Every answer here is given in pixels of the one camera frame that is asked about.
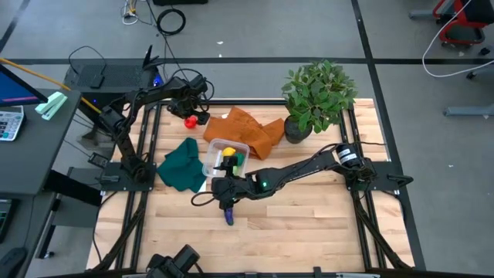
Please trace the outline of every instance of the wooden tabletop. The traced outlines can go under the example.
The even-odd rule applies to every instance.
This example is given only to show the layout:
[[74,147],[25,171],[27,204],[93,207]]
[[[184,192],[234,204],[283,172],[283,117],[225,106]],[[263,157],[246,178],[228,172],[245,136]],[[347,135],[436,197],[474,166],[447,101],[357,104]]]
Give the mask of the wooden tabletop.
[[[288,116],[284,106],[238,107],[249,112],[261,124]],[[209,112],[212,117],[220,117],[230,109],[231,106],[211,106]],[[361,140],[383,143],[373,100],[358,99],[355,114]],[[154,119],[153,111],[144,150],[149,148],[151,119]],[[142,111],[130,135],[135,144],[141,121]],[[184,127],[183,120],[164,110],[154,155],[157,165],[186,137],[197,140],[199,158],[204,160],[208,150],[208,142],[202,138],[204,130],[205,127],[189,130]],[[312,133],[300,144],[291,144],[283,138],[266,160],[250,158],[247,171],[282,168],[310,157],[326,144],[337,142],[341,142],[338,126],[331,126],[319,134]],[[365,156],[373,161],[387,160],[383,146],[363,145],[363,149]],[[113,159],[120,159],[118,151]],[[208,188],[210,186],[211,179],[208,178]],[[372,194],[384,238],[406,263],[413,265],[398,200],[382,192]],[[203,207],[192,206],[193,195],[191,191],[178,192],[156,177],[154,190],[147,202],[138,270],[144,271],[155,253],[174,256],[184,244],[191,245],[201,255],[199,264],[205,272],[312,272],[314,266],[321,266],[324,272],[364,270],[353,203],[343,176],[333,171],[293,181],[271,198],[241,200],[234,207],[233,226],[226,224],[217,202]],[[119,192],[101,209],[95,237],[102,256],[120,235],[126,200],[127,193]],[[367,238],[373,266],[377,267],[373,240],[370,234]],[[129,265],[130,249],[127,248],[125,266]],[[97,263],[96,252],[92,248],[87,267]]]

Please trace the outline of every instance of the plastic container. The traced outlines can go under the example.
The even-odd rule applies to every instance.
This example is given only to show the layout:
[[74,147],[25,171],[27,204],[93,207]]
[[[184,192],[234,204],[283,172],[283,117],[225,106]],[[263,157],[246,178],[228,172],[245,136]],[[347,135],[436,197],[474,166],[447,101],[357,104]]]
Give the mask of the plastic container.
[[247,161],[249,160],[249,146],[243,143],[218,138],[213,139],[209,144],[208,153],[206,154],[206,159],[202,165],[202,174],[212,178],[225,177],[225,171],[216,170],[214,167],[218,167],[223,161],[222,152],[227,147],[233,147],[235,149],[235,153],[244,154],[244,162],[242,165],[238,166],[239,168],[237,171],[238,176],[244,176]]

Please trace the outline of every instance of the green object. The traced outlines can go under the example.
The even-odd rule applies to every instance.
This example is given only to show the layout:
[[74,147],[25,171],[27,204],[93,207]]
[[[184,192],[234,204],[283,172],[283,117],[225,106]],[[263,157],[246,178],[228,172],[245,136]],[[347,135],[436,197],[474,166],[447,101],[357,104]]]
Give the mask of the green object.
[[157,168],[161,180],[182,192],[191,189],[199,192],[206,176],[202,174],[202,162],[199,161],[198,143],[193,138],[185,139]]
[[242,166],[242,164],[244,163],[244,160],[245,160],[245,155],[237,152],[233,156],[237,157],[237,166]]
[[327,60],[289,70],[289,82],[281,90],[287,101],[286,108],[300,131],[314,126],[317,134],[330,124],[338,124],[340,111],[348,109],[357,95],[355,82]]

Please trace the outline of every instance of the yellow object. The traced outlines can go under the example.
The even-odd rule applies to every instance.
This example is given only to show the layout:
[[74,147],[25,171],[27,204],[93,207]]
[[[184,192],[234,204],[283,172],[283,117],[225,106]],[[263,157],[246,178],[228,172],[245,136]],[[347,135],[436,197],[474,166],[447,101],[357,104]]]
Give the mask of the yellow object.
[[232,156],[234,155],[236,152],[236,150],[233,148],[233,147],[226,147],[224,150],[223,150],[223,156]]
[[[56,85],[58,85],[58,86],[62,87],[62,88],[63,88],[63,89],[65,89],[65,90],[70,90],[70,88],[69,88],[69,87],[67,87],[67,86],[65,86],[65,84],[63,84],[63,83],[60,83],[60,82],[58,82],[58,81],[56,81],[56,80],[54,80],[54,79],[52,79],[52,78],[50,78],[50,77],[44,76],[44,75],[42,75],[42,74],[40,74],[40,73],[33,72],[32,70],[30,70],[30,69],[28,69],[28,68],[25,68],[24,66],[20,66],[20,65],[18,65],[18,64],[16,64],[16,63],[10,62],[9,60],[7,60],[7,59],[5,59],[5,58],[0,58],[0,62],[2,62],[2,63],[6,63],[6,64],[8,64],[8,65],[10,65],[10,66],[13,66],[13,67],[15,67],[15,68],[18,68],[18,69],[20,69],[20,70],[22,70],[22,71],[25,71],[25,72],[29,73],[29,74],[32,74],[33,76],[37,76],[37,77],[39,77],[39,78],[41,78],[41,79],[44,79],[44,80],[49,81],[49,82],[51,82],[51,83],[54,83],[54,84],[56,84]],[[85,103],[88,107],[90,107],[91,109],[95,110],[98,114],[101,114],[101,110],[99,110],[97,107],[95,107],[95,106],[94,106],[91,102],[89,102],[87,99],[85,99],[85,98],[81,97],[81,101],[83,101],[83,102],[84,102],[84,103]]]

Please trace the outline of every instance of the black desk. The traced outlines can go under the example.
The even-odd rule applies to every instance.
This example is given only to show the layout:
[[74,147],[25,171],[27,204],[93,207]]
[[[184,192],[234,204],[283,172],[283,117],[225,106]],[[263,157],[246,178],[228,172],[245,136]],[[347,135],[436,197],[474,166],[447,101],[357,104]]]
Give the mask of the black desk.
[[[39,92],[49,96],[55,90]],[[43,120],[35,112],[35,105],[25,106],[27,121],[22,125],[17,139],[13,142],[0,142],[3,160],[0,167],[0,198],[15,198],[20,201],[7,235],[0,243],[0,257],[15,247],[24,246],[27,249],[27,258],[17,277],[25,276],[56,199],[56,192],[47,190],[52,188],[49,184],[72,181],[64,175],[60,177],[59,173],[52,170],[81,96],[78,91],[64,94],[68,99],[51,120]],[[72,189],[78,185],[81,184],[67,184],[67,188]],[[99,195],[96,189],[90,189]]]

